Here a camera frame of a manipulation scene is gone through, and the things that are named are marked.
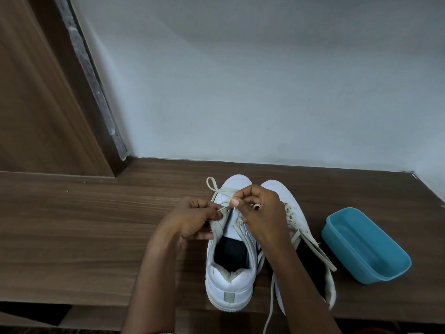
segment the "fingernail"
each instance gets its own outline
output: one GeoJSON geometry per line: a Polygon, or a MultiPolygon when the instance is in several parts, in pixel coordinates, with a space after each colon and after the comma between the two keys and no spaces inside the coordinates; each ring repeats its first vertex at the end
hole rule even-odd
{"type": "Polygon", "coordinates": [[[237,207],[238,204],[239,204],[239,202],[238,202],[237,199],[232,198],[232,199],[230,199],[230,204],[231,204],[233,207],[237,207]]]}

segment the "sneaker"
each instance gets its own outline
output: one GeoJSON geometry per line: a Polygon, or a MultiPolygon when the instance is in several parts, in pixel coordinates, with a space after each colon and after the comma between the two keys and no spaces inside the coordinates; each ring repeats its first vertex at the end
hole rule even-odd
{"type": "MultiPolygon", "coordinates": [[[[292,193],[286,188],[286,186],[276,180],[268,180],[261,186],[278,193],[280,200],[284,203],[287,216],[287,226],[289,228],[291,242],[294,245],[295,250],[299,254],[299,258],[302,261],[303,266],[308,271],[312,281],[315,283],[315,286],[317,287],[319,293],[328,304],[329,309],[331,309],[337,297],[334,280],[332,279],[331,275],[331,271],[335,272],[337,270],[336,267],[334,266],[334,264],[331,263],[326,254],[318,246],[318,242],[314,239],[311,231],[309,230],[308,222],[304,217],[303,211],[301,211],[301,208],[298,205],[296,199],[294,198],[294,196],[292,196],[292,193]],[[300,248],[298,248],[302,240],[306,246],[300,246],[300,248]],[[315,254],[315,256],[320,259],[321,270],[316,269],[316,263],[313,261],[313,259],[315,258],[313,254],[315,254]],[[305,265],[305,261],[307,260],[310,261],[309,265],[305,265]]],[[[261,251],[258,256],[258,272],[263,267],[263,264],[264,254],[261,251]]],[[[263,333],[266,332],[267,325],[270,321],[270,317],[272,316],[274,290],[277,296],[278,305],[280,306],[283,314],[286,314],[284,312],[280,289],[278,288],[275,274],[273,274],[272,284],[270,287],[270,313],[263,333]]]]}
{"type": "Polygon", "coordinates": [[[244,225],[242,214],[229,207],[233,194],[251,184],[246,176],[236,174],[218,189],[215,180],[207,178],[208,187],[215,191],[212,201],[223,206],[223,218],[210,221],[213,240],[207,247],[206,291],[213,306],[225,312],[242,310],[253,293],[257,243],[244,225]]]}

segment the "white shoelace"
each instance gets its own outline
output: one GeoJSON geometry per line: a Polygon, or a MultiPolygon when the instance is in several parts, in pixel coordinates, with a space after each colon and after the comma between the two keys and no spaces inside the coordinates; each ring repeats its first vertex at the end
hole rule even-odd
{"type": "Polygon", "coordinates": [[[213,177],[208,177],[206,182],[207,182],[207,186],[209,187],[209,189],[215,192],[213,194],[213,197],[212,197],[212,200],[211,200],[212,202],[215,201],[216,195],[219,194],[219,193],[224,195],[224,196],[226,196],[226,197],[229,197],[228,200],[220,203],[220,205],[222,207],[218,211],[224,210],[225,208],[230,208],[230,206],[229,206],[230,200],[233,198],[233,195],[235,193],[237,193],[239,190],[238,189],[234,189],[232,187],[221,187],[221,188],[218,189],[218,185],[216,185],[216,180],[213,177]],[[210,186],[209,179],[212,181],[213,187],[210,186]]]}
{"type": "MultiPolygon", "coordinates": [[[[287,220],[287,227],[293,231],[295,231],[295,234],[291,238],[292,245],[294,246],[294,249],[296,249],[297,239],[300,235],[305,235],[308,237],[309,235],[306,235],[306,231],[301,227],[301,223],[298,221],[298,216],[292,212],[292,207],[288,203],[284,203],[284,207],[286,209],[286,220],[287,220]]],[[[312,238],[308,237],[310,242],[317,242],[312,238]]],[[[258,254],[258,268],[257,271],[261,271],[264,265],[264,253],[263,251],[260,251],[258,254]]],[[[263,334],[266,334],[267,326],[269,325],[270,318],[272,317],[272,313],[274,310],[274,290],[276,285],[276,277],[275,273],[272,274],[272,282],[270,284],[270,311],[269,316],[267,317],[266,324],[264,325],[263,334]]]]}

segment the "dark insole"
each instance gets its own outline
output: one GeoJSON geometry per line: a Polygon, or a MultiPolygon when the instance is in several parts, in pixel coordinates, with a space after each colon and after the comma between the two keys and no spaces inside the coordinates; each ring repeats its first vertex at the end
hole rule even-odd
{"type": "Polygon", "coordinates": [[[215,248],[215,263],[228,272],[249,268],[249,256],[246,245],[239,240],[222,237],[215,248]]]}
{"type": "Polygon", "coordinates": [[[308,272],[309,277],[312,279],[318,293],[325,298],[324,287],[326,285],[324,276],[326,275],[326,266],[324,263],[310,250],[306,243],[301,240],[297,247],[297,255],[300,258],[303,267],[308,272]]]}

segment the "blue plastic container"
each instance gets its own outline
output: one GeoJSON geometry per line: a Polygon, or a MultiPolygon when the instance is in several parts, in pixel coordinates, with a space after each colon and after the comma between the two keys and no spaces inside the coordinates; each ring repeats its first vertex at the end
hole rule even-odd
{"type": "Polygon", "coordinates": [[[411,267],[409,255],[362,211],[346,207],[326,221],[323,240],[362,284],[392,280],[411,267]]]}

